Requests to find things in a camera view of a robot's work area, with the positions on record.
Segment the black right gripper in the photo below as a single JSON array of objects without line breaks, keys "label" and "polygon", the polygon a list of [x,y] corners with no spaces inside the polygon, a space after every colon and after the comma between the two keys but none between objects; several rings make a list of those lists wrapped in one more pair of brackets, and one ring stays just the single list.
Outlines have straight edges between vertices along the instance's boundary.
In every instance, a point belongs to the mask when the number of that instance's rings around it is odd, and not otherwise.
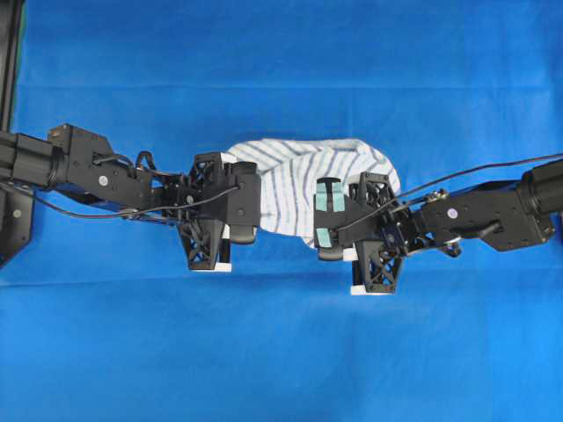
[{"label": "black right gripper", "polygon": [[363,172],[349,182],[349,196],[375,212],[353,227],[351,295],[393,295],[405,258],[435,242],[409,205],[396,199],[388,176]]}]

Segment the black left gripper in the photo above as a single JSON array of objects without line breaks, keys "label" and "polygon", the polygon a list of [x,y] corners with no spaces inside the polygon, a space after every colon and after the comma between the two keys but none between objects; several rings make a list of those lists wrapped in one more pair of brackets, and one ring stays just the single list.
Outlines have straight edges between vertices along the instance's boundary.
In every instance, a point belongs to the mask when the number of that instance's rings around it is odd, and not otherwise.
[{"label": "black left gripper", "polygon": [[232,154],[216,152],[196,156],[187,174],[151,168],[160,183],[152,189],[153,205],[161,208],[151,220],[177,229],[192,271],[231,271],[230,228],[224,212],[232,163]]}]

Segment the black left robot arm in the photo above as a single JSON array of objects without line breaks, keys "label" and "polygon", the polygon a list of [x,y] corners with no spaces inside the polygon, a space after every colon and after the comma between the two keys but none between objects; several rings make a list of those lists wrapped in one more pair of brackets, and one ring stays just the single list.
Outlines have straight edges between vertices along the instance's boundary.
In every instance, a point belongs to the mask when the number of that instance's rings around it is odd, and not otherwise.
[{"label": "black left robot arm", "polygon": [[157,169],[149,151],[135,160],[113,151],[109,141],[63,124],[41,140],[1,133],[1,262],[6,264],[31,240],[38,191],[55,191],[104,210],[98,220],[122,218],[177,228],[188,267],[230,268],[230,225],[225,208],[239,183],[230,178],[226,156],[195,158],[190,172]]}]

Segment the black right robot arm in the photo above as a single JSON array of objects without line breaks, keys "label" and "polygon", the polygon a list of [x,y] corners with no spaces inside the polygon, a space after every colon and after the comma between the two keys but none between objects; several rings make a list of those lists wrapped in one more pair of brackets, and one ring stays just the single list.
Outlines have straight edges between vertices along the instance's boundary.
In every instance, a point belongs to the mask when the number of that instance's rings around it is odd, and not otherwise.
[{"label": "black right robot arm", "polygon": [[519,180],[482,183],[453,193],[434,191],[401,202],[388,189],[363,180],[351,193],[366,194],[369,216],[348,233],[354,243],[351,295],[392,295],[405,258],[439,251],[451,258],[463,240],[477,239],[507,252],[545,244],[552,216],[562,211],[562,162],[539,165]]}]

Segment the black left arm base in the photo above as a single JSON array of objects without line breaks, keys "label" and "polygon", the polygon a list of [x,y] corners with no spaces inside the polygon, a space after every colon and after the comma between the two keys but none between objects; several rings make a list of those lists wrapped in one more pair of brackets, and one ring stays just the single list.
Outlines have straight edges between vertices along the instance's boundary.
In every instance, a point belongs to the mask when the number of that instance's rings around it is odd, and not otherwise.
[{"label": "black left arm base", "polygon": [[1,191],[1,267],[30,242],[34,200],[20,193]]}]

